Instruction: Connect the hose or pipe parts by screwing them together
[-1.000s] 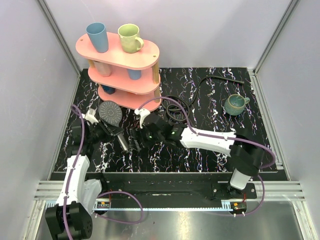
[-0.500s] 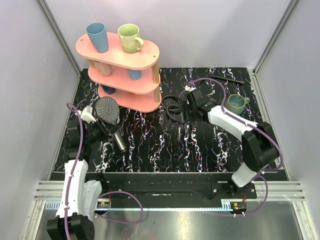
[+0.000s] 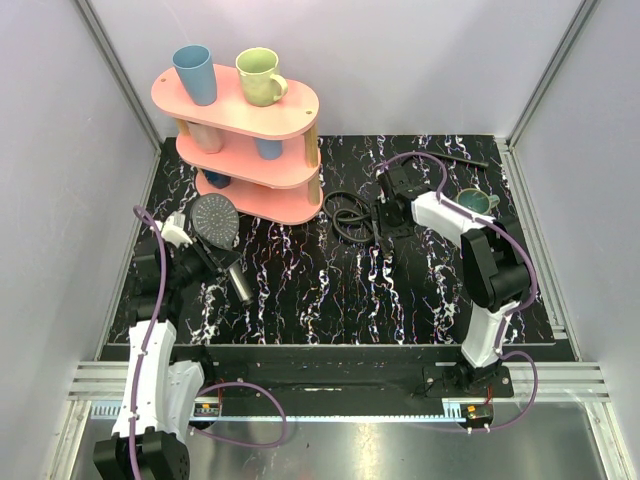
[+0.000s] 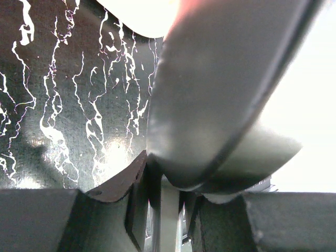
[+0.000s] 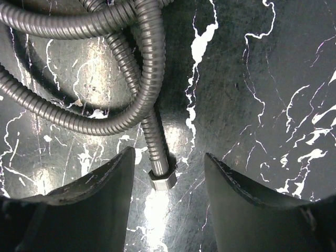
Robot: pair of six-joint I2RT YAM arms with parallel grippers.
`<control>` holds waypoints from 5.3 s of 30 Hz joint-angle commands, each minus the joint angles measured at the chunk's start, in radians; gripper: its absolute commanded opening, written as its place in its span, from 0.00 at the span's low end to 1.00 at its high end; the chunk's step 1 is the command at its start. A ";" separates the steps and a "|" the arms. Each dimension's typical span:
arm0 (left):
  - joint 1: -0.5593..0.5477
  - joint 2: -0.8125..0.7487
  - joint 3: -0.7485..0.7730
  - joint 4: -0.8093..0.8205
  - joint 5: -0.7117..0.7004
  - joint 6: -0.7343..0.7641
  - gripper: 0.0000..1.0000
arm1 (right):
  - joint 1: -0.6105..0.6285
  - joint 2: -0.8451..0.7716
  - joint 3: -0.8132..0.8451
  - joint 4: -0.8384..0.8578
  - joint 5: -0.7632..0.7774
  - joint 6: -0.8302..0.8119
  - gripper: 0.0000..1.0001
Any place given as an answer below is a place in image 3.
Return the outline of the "grey shower head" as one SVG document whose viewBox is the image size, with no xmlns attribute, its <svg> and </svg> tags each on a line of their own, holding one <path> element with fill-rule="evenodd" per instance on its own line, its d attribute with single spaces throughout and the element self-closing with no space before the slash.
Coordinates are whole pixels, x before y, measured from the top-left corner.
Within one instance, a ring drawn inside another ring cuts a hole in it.
<svg viewBox="0 0 640 480">
<path fill-rule="evenodd" d="M 196 237 L 205 245 L 216 268 L 228 277 L 240 303 L 250 305 L 253 293 L 242 272 L 241 255 L 232 250 L 239 232 L 239 214 L 234 204 L 219 193 L 202 195 L 192 205 L 190 220 Z"/>
</svg>

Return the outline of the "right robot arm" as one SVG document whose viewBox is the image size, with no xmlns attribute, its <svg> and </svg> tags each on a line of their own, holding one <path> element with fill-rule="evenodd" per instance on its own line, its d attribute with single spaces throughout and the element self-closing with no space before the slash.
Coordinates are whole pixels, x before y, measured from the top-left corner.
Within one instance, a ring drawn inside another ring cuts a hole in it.
<svg viewBox="0 0 640 480">
<path fill-rule="evenodd" d="M 460 393 L 476 396 L 497 375 L 511 317 L 536 296 L 537 277 L 519 223 L 463 207 L 426 184 L 412 182 L 401 166 L 385 168 L 377 180 L 383 192 L 376 202 L 383 234 L 418 225 L 460 249 L 472 313 L 461 358 L 447 376 Z"/>
</svg>

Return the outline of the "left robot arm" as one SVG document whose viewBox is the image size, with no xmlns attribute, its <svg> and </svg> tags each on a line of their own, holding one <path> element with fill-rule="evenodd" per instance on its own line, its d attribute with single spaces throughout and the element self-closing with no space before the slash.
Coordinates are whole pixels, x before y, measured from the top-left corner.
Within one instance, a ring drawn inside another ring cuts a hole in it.
<svg viewBox="0 0 640 480">
<path fill-rule="evenodd" d="M 216 372 L 204 347 L 173 351 L 183 292 L 227 277 L 239 259 L 239 253 L 199 239 L 181 247 L 147 239 L 136 248 L 125 391 L 110 438 L 93 452 L 102 478 L 188 478 L 187 427 L 196 396 L 214 388 Z"/>
</svg>

